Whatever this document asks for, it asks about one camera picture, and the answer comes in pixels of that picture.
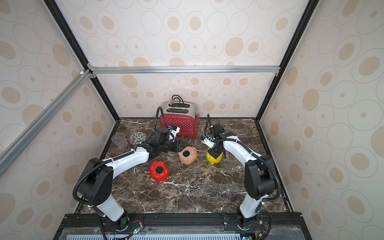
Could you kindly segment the black plug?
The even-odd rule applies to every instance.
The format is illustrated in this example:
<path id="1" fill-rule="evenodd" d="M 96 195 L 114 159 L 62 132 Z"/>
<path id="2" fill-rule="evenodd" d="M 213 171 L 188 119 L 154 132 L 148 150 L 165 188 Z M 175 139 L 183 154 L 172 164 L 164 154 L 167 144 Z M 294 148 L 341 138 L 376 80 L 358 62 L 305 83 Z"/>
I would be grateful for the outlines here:
<path id="1" fill-rule="evenodd" d="M 163 167 L 158 166 L 158 167 L 156 168 L 156 173 L 157 173 L 158 175 L 161 175 L 163 172 L 164 172 L 164 168 L 163 168 Z"/>
<path id="2" fill-rule="evenodd" d="M 191 155 L 191 153 L 190 153 L 190 151 L 185 150 L 185 151 L 183 151 L 182 155 L 184 158 L 188 158 Z"/>

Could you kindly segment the pink piggy bank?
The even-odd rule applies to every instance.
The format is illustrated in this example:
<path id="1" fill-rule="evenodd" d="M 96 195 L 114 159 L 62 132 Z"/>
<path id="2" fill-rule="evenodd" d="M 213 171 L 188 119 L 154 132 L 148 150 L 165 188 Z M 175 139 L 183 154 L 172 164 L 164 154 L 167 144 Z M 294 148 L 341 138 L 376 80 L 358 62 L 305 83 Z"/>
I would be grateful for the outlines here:
<path id="1" fill-rule="evenodd" d="M 198 158 L 198 152 L 195 147 L 188 146 L 179 153 L 179 159 L 184 165 L 191 165 Z"/>

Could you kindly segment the yellow piggy bank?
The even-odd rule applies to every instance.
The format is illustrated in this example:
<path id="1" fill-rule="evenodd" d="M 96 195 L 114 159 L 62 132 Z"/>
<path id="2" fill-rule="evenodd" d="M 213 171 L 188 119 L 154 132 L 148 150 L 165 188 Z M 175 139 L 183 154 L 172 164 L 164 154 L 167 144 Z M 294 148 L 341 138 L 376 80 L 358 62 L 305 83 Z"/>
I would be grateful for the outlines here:
<path id="1" fill-rule="evenodd" d="M 223 150 L 222 149 L 217 149 L 217 148 L 210 148 L 207 151 L 206 154 L 207 160 L 212 164 L 217 164 L 219 163 L 222 158 L 223 158 Z"/>

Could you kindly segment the red piggy bank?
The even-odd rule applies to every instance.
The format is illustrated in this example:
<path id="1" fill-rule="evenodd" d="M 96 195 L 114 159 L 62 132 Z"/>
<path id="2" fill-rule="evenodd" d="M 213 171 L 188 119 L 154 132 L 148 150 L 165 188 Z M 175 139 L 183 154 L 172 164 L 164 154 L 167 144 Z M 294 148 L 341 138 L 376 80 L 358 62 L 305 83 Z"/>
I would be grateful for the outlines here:
<path id="1" fill-rule="evenodd" d="M 168 166 L 162 161 L 155 161 L 150 166 L 150 175 L 153 180 L 164 182 L 169 176 Z"/>

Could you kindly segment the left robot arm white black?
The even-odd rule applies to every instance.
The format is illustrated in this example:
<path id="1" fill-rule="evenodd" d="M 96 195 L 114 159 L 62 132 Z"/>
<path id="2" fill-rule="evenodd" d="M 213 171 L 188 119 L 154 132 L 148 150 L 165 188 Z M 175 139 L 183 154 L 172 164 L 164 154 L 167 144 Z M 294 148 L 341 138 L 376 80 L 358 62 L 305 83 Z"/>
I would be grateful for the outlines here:
<path id="1" fill-rule="evenodd" d="M 172 125 L 153 130 L 150 138 L 134 149 L 119 156 L 88 161 L 86 168 L 73 189 L 74 200 L 91 206 L 101 217 L 109 219 L 116 230 L 122 231 L 129 224 L 126 210 L 112 194 L 114 179 L 137 165 L 153 160 L 161 153 L 180 153 L 187 146 L 177 138 L 180 128 Z"/>

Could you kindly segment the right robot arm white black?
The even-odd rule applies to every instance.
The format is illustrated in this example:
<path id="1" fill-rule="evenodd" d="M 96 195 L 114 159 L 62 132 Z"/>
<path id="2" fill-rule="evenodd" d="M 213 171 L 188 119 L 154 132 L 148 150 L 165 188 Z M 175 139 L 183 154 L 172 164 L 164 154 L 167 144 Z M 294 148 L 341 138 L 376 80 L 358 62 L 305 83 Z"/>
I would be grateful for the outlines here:
<path id="1" fill-rule="evenodd" d="M 238 224 L 247 229 L 264 203 L 275 202 L 281 196 L 282 184 L 274 160 L 254 152 L 232 132 L 226 132 L 220 124 L 213 125 L 209 119 L 201 140 L 209 147 L 207 160 L 212 165 L 219 163 L 225 152 L 229 152 L 244 166 L 247 194 L 239 207 Z"/>

